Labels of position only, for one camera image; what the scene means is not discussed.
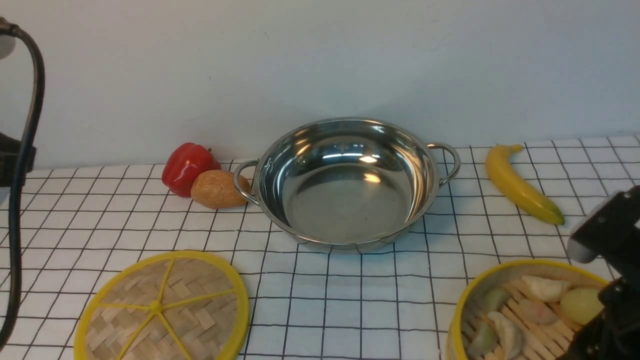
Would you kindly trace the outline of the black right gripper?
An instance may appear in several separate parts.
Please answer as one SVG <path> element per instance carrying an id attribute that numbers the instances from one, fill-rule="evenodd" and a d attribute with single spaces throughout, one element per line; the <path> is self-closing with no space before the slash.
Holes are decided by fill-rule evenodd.
<path id="1" fill-rule="evenodd" d="M 640 354 L 640 188 L 622 192 L 615 249 L 602 257 L 619 278 L 599 291 L 603 310 L 574 336 L 563 360 L 637 360 Z"/>

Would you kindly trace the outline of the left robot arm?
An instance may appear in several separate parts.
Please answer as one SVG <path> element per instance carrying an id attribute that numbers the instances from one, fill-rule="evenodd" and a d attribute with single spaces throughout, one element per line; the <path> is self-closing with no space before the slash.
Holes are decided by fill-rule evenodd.
<path id="1" fill-rule="evenodd" d="M 16 48 L 16 39 L 13 36 L 1 34 L 0 36 L 0 59 L 6 59 Z M 0 133 L 0 186 L 2 188 L 11 187 L 13 175 L 18 163 L 18 153 L 21 141 Z"/>

